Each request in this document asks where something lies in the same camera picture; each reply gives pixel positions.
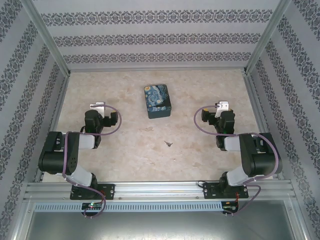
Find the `aluminium frame post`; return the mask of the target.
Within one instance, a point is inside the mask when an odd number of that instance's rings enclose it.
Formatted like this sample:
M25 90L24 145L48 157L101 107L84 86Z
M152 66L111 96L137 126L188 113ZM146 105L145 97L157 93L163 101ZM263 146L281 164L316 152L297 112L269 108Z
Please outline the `aluminium frame post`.
M270 20L262 33L255 49L253 50L246 67L243 69L242 74L248 75L252 72L253 68L256 65L256 62L259 60L262 52L265 49L265 46L269 42L270 38L272 37L279 21L281 20L282 16L286 12L291 0L279 0L277 7L275 8Z
M70 76L70 69L63 58L57 44L54 41L54 38L51 36L49 29L47 28L41 14L38 12L35 4L32 0L20 0L22 6L27 12L28 16L32 20L34 26L38 30L42 40L48 47L50 53L52 54L55 62L58 64L59 69L62 71L64 76Z

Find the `aluminium table side rail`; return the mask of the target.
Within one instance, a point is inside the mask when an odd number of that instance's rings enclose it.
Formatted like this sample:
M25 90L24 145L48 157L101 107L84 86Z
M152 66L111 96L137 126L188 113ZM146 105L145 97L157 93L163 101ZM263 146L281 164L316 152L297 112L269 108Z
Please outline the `aluminium table side rail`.
M255 117L255 121L257 123L258 130L260 133L269 132L263 108L261 107L261 103L258 98L252 78L250 75L247 75L245 73L242 76L249 96L250 104L252 106L252 111Z
M62 110L62 106L63 106L65 95L66 95L66 91L67 91L68 84L70 81L70 76L71 75L69 75L68 77L65 77L63 84L61 85L58 99L56 101L55 108L54 108L54 115L51 118L50 126L49 126L47 133L49 133L50 131L55 131L57 128L60 114L61 114L61 110ZM37 165L36 170L35 170L35 174L34 174L34 178L33 178L33 182L38 183L38 182L41 182L42 179L43 179L43 173L41 170L39 170L39 167Z

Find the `black base plate left arm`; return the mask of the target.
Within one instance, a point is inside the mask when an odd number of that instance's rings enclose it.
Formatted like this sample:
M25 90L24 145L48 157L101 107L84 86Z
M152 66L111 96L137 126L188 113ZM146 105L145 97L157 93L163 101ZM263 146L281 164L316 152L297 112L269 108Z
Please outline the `black base plate left arm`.
M114 184L102 184L97 185L98 192L104 195L106 200L113 200L115 193ZM71 200L102 200L102 196L93 190L89 190L83 187L72 186L70 192Z

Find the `starry night tin box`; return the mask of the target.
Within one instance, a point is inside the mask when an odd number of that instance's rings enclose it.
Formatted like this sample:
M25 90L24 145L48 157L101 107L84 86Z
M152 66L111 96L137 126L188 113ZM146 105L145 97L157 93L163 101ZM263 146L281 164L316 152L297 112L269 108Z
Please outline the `starry night tin box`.
M171 116L172 105L166 84L145 86L144 96L149 119Z

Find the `grey sheet metal panel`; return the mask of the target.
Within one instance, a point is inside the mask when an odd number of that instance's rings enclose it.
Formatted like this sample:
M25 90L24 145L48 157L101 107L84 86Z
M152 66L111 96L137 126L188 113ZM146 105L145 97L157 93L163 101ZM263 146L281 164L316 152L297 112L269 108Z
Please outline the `grey sheet metal panel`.
M235 216L218 211L106 212L23 209L13 240L310 240L292 201L255 201Z

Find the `small circuit board blue light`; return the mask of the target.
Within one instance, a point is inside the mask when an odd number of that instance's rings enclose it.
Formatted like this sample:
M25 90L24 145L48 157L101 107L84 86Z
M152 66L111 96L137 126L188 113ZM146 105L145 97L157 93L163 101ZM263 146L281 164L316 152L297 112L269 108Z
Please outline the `small circuit board blue light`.
M237 201L223 201L222 209L227 214L236 213L239 209L239 203Z

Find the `small circuit board green light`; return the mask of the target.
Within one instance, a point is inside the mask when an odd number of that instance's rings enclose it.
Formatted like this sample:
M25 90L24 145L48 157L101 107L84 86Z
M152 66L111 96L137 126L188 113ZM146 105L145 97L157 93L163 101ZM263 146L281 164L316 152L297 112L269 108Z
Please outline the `small circuit board green light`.
M98 211L101 210L102 204L100 202L90 202L90 203L83 203L81 209L84 210L94 210Z

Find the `aluminium mounting rail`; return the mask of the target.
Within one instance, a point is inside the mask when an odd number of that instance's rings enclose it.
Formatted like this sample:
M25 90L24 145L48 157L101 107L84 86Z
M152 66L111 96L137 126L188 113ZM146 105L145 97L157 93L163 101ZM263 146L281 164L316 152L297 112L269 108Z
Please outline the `aluminium mounting rail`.
M296 193L289 180L267 179L255 182L261 187L257 200L295 200ZM196 181L114 182L109 193L115 202L179 202L204 200L204 191ZM29 183L24 201L67 202L72 185L67 182Z

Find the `black base plate right arm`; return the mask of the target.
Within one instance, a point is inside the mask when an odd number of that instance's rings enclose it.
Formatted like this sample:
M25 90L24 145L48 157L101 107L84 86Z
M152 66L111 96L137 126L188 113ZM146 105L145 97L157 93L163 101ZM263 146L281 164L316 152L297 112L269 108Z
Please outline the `black base plate right arm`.
M217 182L203 184L203 195L205 199L248 199L248 189L241 186L222 186Z

